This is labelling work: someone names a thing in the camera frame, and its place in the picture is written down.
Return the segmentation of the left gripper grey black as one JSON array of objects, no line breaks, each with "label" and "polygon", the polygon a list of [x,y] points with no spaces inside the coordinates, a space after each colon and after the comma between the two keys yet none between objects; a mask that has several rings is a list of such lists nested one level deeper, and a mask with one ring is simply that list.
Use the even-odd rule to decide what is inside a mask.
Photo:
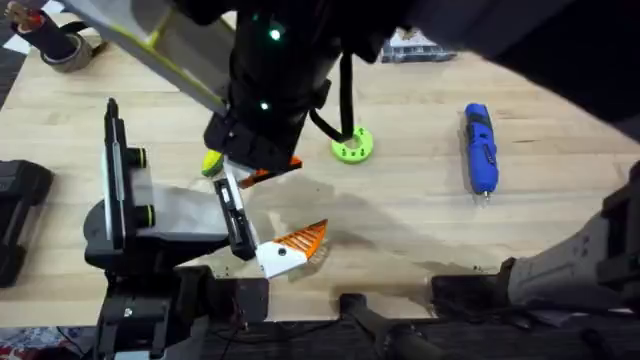
[{"label": "left gripper grey black", "polygon": [[[254,168],[224,159],[227,177],[242,182]],[[323,219],[257,246],[238,188],[230,180],[212,182],[213,190],[166,186],[151,181],[146,170],[129,176],[130,188],[119,194],[111,171],[103,172],[103,199],[85,218],[85,261],[111,273],[161,273],[230,248],[237,258],[255,256],[271,279],[309,262],[324,241]]]}]

